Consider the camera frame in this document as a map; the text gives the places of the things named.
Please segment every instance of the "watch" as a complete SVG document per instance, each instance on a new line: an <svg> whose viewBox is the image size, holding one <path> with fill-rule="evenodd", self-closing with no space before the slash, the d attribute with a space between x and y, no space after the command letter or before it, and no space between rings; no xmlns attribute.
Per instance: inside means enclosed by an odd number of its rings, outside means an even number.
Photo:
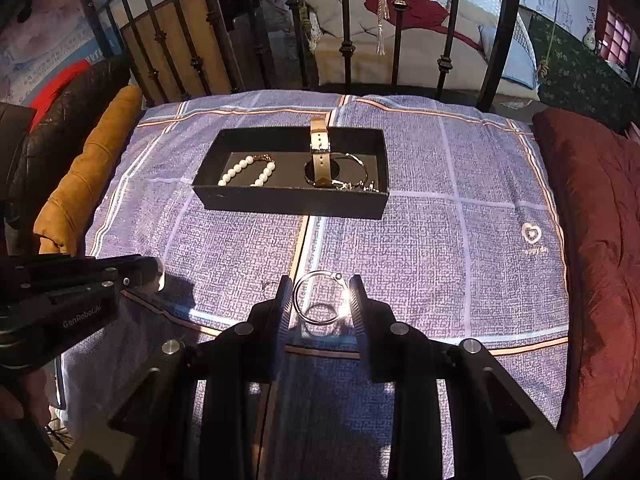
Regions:
<svg viewBox="0 0 640 480"><path fill-rule="evenodd" d="M317 187L332 187L331 144L324 119L311 119L311 156L314 162L314 183Z"/></svg>

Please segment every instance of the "red fabric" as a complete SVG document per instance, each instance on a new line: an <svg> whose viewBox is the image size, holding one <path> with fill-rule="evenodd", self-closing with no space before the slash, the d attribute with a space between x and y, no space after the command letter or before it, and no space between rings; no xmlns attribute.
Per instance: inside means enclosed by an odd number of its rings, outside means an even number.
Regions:
<svg viewBox="0 0 640 480"><path fill-rule="evenodd" d="M564 230L573 450L621 432L640 401L640 146L580 115L533 117Z"/></svg>
<svg viewBox="0 0 640 480"><path fill-rule="evenodd" d="M42 87L35 99L29 104L30 108L36 109L36 114L31 121L30 133L40 122L44 114L47 113L53 101L60 95L66 85L71 83L73 78L82 72L89 70L91 65L85 59L82 59L72 65L63 68L56 76Z"/></svg>
<svg viewBox="0 0 640 480"><path fill-rule="evenodd" d="M393 8L393 0L386 1L389 7L389 21L395 25L396 11ZM406 0L406 2L408 8L402 16L402 30L406 28L424 28L440 34L447 34L447 27L442 26L442 22L449 15L447 9L433 0ZM364 0L364 6L370 12L378 13L378 0ZM464 41L476 50L480 49L480 45L459 32L454 32L453 37Z"/></svg>

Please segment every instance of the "human hand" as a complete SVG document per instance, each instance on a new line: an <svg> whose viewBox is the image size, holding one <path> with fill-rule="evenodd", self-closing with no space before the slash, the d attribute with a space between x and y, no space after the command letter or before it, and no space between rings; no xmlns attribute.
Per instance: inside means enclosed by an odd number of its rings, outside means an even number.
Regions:
<svg viewBox="0 0 640 480"><path fill-rule="evenodd" d="M47 374L44 370L36 370L18 378L28 396L27 409L34 416L39 426L46 426L51 420L49 400L44 393L47 384ZM13 420L24 417L21 403L9 393L4 386L0 386L0 415Z"/></svg>

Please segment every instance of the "light blue pillow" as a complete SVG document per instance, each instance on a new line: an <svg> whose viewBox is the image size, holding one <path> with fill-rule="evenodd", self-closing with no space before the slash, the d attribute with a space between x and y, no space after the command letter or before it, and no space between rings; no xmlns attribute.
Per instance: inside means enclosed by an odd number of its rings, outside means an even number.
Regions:
<svg viewBox="0 0 640 480"><path fill-rule="evenodd" d="M491 25L479 25L482 49L487 62L491 59L491 51L494 48L495 27ZM532 90L536 89L536 67L533 65L529 54L516 40L511 40L511 47L504 64L502 78L507 81L519 83Z"/></svg>

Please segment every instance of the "heart logo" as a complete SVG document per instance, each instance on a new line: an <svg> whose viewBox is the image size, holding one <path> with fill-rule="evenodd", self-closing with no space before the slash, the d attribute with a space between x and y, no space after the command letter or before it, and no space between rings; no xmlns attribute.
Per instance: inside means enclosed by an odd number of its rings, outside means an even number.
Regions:
<svg viewBox="0 0 640 480"><path fill-rule="evenodd" d="M542 238L542 229L537 225L532 225L529 222L522 224L522 237L527 244L535 244Z"/></svg>

